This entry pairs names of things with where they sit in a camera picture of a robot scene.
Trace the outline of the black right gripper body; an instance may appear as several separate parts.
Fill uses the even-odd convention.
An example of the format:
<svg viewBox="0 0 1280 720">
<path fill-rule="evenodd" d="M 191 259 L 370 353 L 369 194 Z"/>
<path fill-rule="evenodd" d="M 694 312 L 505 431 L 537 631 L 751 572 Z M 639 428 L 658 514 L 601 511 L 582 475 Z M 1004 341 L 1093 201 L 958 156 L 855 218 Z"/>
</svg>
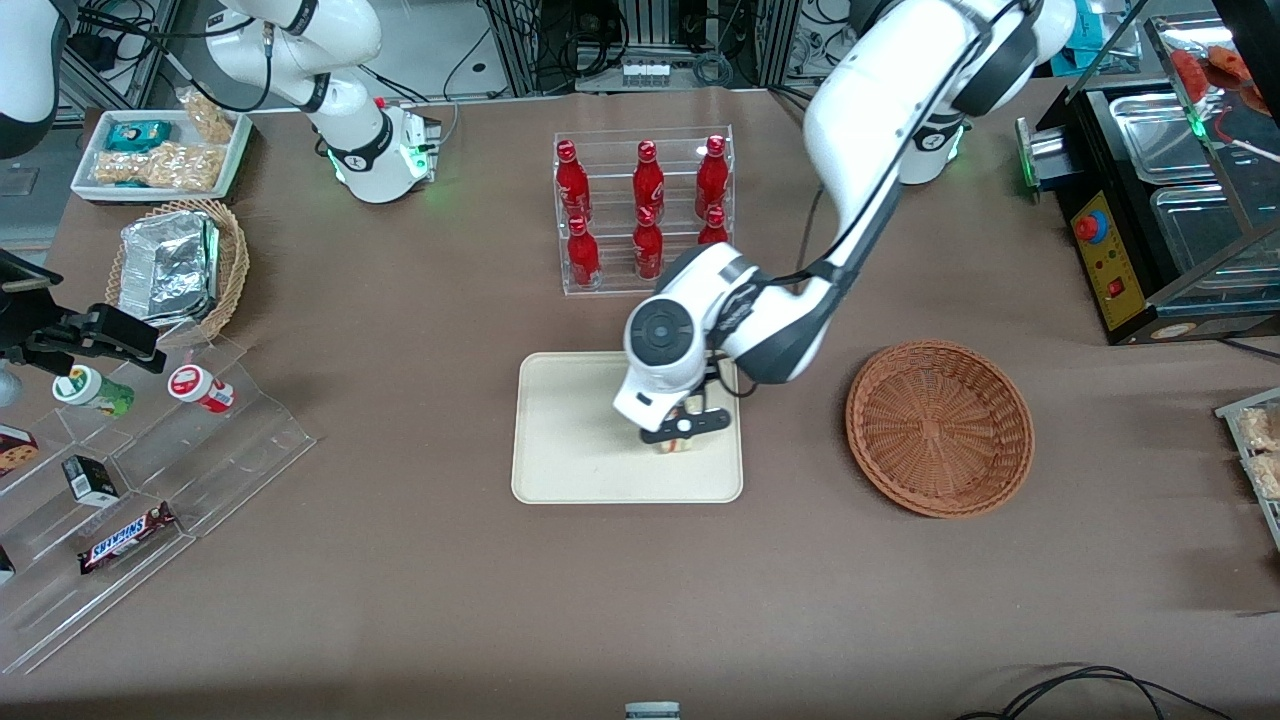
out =
<svg viewBox="0 0 1280 720">
<path fill-rule="evenodd" d="M 1 351 L 9 363 L 26 363 L 27 342 L 55 327 L 64 311 L 50 290 L 63 275 L 1 250 Z"/>
</svg>

